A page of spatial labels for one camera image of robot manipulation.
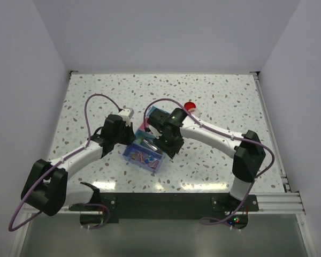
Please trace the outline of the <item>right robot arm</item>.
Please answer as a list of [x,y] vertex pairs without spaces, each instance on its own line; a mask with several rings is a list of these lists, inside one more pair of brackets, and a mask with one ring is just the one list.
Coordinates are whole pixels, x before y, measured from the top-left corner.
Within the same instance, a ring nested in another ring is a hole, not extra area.
[[184,139],[199,141],[232,158],[234,180],[227,203],[233,210],[240,210],[246,205],[245,195],[266,156],[256,132],[219,131],[218,127],[190,116],[180,108],[171,114],[155,109],[147,118],[147,124],[156,137],[154,145],[170,158],[180,152]]

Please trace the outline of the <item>clear plastic jar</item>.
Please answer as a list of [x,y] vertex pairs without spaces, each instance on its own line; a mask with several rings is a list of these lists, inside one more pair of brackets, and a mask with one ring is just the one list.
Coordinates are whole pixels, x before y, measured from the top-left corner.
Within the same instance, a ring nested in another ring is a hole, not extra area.
[[201,116],[201,112],[197,108],[190,108],[188,111],[196,117]]

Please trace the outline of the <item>purple candy bin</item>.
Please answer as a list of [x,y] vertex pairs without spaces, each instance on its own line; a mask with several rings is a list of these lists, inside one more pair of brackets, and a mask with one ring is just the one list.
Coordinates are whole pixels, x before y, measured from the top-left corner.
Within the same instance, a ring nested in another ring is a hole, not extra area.
[[138,144],[131,144],[123,152],[126,161],[152,173],[157,173],[164,161],[165,155]]

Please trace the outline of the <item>red jar lid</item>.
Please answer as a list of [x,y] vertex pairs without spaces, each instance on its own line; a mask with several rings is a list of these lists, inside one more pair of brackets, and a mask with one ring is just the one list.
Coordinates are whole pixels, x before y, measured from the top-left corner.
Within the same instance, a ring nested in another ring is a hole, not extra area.
[[195,103],[193,102],[186,102],[184,104],[184,108],[187,110],[187,111],[190,111],[191,109],[196,109],[196,105]]

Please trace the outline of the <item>blue end candy bin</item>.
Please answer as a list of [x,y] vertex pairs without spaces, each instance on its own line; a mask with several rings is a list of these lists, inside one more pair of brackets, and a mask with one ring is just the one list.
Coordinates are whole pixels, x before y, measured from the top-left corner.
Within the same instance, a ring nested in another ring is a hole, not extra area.
[[153,111],[155,111],[155,110],[157,110],[157,111],[161,111],[161,112],[163,112],[163,113],[165,113],[165,114],[169,114],[169,113],[168,113],[168,112],[166,112],[165,110],[160,109],[160,108],[158,108],[158,107],[156,107],[156,106],[152,105],[152,106],[148,109],[146,116],[150,116],[150,114],[151,114]]

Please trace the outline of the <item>pink candy bin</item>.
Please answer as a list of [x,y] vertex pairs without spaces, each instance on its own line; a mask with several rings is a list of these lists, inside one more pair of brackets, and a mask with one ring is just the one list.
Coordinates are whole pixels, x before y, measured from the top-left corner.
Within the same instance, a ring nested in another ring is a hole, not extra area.
[[145,133],[150,133],[151,130],[149,128],[149,124],[147,122],[142,122],[142,124],[140,125],[139,129]]

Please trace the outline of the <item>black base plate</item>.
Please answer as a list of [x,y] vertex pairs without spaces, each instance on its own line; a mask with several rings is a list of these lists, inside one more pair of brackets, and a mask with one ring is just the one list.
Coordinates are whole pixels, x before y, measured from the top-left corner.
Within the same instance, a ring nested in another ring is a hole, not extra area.
[[259,211],[257,197],[249,195],[242,206],[229,193],[95,193],[89,206],[70,206],[79,211],[82,225],[98,226],[123,219],[200,220],[212,224],[232,215],[225,223],[243,229],[248,214]]

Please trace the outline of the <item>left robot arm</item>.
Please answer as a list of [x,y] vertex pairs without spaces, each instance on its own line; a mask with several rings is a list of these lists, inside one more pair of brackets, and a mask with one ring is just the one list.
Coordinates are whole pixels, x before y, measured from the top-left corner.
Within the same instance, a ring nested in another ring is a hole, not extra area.
[[81,182],[68,185],[68,180],[87,165],[102,159],[116,144],[130,145],[135,140],[131,117],[126,108],[108,115],[100,132],[95,132],[89,144],[83,144],[69,154],[52,161],[36,161],[21,193],[21,199],[48,216],[54,216],[64,206],[82,204],[88,210],[100,205],[99,189]]

